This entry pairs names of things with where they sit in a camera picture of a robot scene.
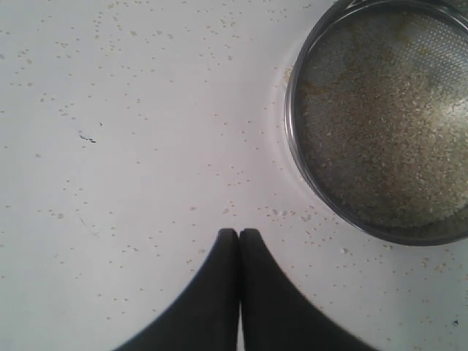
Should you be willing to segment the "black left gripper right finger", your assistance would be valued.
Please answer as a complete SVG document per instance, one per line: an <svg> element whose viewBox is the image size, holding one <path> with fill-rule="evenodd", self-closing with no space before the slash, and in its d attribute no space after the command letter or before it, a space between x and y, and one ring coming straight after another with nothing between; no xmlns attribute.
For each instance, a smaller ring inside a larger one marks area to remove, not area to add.
<svg viewBox="0 0 468 351"><path fill-rule="evenodd" d="M239 236L246 350L372 350L310 303L287 278L260 232Z"/></svg>

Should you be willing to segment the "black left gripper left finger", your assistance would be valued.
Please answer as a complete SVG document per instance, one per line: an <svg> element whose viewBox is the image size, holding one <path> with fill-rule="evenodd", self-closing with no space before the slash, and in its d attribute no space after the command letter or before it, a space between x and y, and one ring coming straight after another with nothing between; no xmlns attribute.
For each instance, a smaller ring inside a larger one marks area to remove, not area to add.
<svg viewBox="0 0 468 351"><path fill-rule="evenodd" d="M177 299L118 350L236 350L240 246L221 229L201 269Z"/></svg>

